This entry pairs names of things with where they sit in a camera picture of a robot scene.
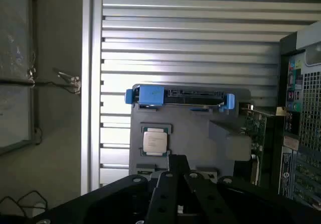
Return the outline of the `green graphics card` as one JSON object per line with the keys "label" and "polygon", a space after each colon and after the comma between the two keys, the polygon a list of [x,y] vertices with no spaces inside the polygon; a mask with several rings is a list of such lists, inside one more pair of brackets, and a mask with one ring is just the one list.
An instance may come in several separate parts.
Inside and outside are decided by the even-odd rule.
{"label": "green graphics card", "polygon": [[255,184],[278,191],[285,107],[259,107],[239,104],[239,116],[244,118],[241,133],[250,137],[252,155],[257,162]]}

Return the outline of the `grey framed panel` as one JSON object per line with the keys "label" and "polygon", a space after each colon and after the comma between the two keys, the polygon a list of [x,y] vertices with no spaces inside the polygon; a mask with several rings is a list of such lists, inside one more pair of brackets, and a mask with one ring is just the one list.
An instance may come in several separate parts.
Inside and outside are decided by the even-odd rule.
{"label": "grey framed panel", "polygon": [[0,0],[0,156],[36,142],[34,0]]}

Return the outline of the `black open PC case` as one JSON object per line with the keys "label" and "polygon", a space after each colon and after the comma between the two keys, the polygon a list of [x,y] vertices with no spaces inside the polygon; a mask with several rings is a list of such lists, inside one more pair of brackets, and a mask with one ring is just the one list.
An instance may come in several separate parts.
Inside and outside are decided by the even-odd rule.
{"label": "black open PC case", "polygon": [[321,211],[321,21],[280,40],[279,194]]}

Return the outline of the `silver CPU on green board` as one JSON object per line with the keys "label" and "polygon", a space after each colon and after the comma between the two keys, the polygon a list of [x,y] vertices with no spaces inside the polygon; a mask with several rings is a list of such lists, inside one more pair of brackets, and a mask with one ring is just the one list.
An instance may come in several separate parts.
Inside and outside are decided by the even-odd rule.
{"label": "silver CPU on green board", "polygon": [[169,145],[171,134],[171,124],[142,123],[142,145],[140,147],[141,155],[167,157],[172,152]]}

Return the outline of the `grey plastic parts rack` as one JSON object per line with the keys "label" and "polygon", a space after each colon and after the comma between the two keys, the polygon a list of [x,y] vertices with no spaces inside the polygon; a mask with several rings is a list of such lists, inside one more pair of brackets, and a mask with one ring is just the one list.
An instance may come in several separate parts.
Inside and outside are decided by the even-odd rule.
{"label": "grey plastic parts rack", "polygon": [[[155,110],[130,105],[130,174],[150,178],[168,169],[169,155],[185,155],[190,169],[201,172],[213,182],[222,176],[250,179],[251,140],[241,133],[244,119],[239,116],[239,104],[251,98],[250,91],[243,88],[200,88],[235,94],[235,108],[224,112],[196,112],[182,106],[165,106]],[[167,157],[141,155],[142,123],[172,125],[169,143],[171,154]]]}

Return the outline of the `disk in blue caddy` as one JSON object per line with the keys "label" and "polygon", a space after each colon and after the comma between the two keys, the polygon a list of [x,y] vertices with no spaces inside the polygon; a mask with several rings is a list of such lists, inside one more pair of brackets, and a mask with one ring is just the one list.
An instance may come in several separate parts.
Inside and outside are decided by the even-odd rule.
{"label": "disk in blue caddy", "polygon": [[236,105],[235,94],[210,88],[136,85],[127,89],[124,95],[126,104],[139,109],[159,109],[165,106],[187,107],[196,112],[224,112],[233,110]]}

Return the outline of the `aluminium table frame rail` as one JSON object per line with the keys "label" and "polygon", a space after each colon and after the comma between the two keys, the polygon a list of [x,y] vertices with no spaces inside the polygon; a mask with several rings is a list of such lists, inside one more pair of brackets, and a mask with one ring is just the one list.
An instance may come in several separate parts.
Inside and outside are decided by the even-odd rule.
{"label": "aluminium table frame rail", "polygon": [[81,194],[100,187],[102,0],[83,0]]}

